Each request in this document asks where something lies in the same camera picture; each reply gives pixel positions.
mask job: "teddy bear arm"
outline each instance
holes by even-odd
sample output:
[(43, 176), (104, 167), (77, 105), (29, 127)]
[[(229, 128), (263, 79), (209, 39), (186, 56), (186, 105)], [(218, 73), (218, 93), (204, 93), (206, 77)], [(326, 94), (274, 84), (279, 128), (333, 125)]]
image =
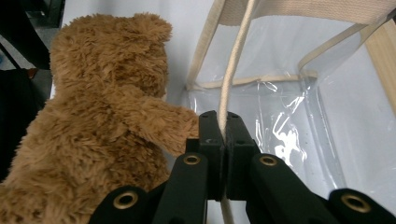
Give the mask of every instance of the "teddy bear arm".
[(198, 135), (198, 116), (187, 108), (145, 97), (140, 113), (137, 134), (173, 156), (184, 153), (187, 138)]
[(131, 86), (112, 89), (105, 96), (132, 133), (174, 156), (184, 153), (187, 138), (198, 136), (198, 116), (188, 108), (169, 105)]

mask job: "black object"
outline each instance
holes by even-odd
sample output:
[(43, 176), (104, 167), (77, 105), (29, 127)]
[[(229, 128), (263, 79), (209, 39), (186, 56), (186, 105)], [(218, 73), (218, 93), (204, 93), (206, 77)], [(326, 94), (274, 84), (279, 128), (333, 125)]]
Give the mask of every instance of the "black object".
[[(215, 111), (201, 115), (199, 124), (199, 139), (188, 140), (168, 182), (149, 193), (115, 189), (90, 223), (202, 224), (206, 200), (221, 198), (225, 185), (227, 198), (247, 201), (250, 223), (396, 223), (393, 214), (356, 190), (335, 190), (329, 201), (312, 193), (285, 162), (260, 153), (239, 116), (229, 113), (226, 148)], [(133, 203), (127, 198), (137, 197), (131, 194), (138, 195)], [(123, 196), (125, 207), (120, 208), (115, 202)]]
[(35, 32), (19, 0), (0, 0), (0, 35), (36, 68), (50, 70), (49, 50)]
[(0, 70), (0, 181), (7, 176), (15, 149), (37, 112), (28, 70)]

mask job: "canvas bag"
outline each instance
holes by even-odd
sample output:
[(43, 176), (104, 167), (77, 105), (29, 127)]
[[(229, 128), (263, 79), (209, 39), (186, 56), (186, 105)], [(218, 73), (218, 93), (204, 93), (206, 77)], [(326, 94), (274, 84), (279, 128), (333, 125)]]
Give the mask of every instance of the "canvas bag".
[(327, 198), (348, 184), (320, 84), (394, 8), (396, 1), (215, 1), (187, 79), (191, 108), (218, 110), (222, 129), (226, 109), (239, 114), (262, 152)]

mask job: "black clamp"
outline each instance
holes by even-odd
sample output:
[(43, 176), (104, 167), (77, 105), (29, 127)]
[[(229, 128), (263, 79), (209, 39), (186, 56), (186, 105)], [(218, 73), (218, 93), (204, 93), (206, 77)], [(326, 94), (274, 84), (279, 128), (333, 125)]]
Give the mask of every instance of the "black clamp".
[(238, 115), (228, 115), (225, 145), (215, 111), (202, 114), (199, 126), (199, 139), (187, 140), (167, 182), (151, 192), (113, 190), (90, 223), (202, 224), (207, 200), (219, 201), (224, 193), (247, 202), (250, 223), (396, 223), (392, 213), (356, 190), (337, 189), (329, 200), (311, 192), (285, 162), (261, 154)]

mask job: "brown teddy bear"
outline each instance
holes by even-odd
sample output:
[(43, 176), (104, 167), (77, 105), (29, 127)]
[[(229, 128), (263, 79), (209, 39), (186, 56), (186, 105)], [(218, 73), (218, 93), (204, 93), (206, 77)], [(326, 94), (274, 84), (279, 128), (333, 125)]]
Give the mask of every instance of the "brown teddy bear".
[(156, 15), (74, 20), (52, 42), (56, 94), (0, 185), (0, 223), (87, 223), (113, 189), (168, 177), (198, 117), (164, 101), (171, 25)]

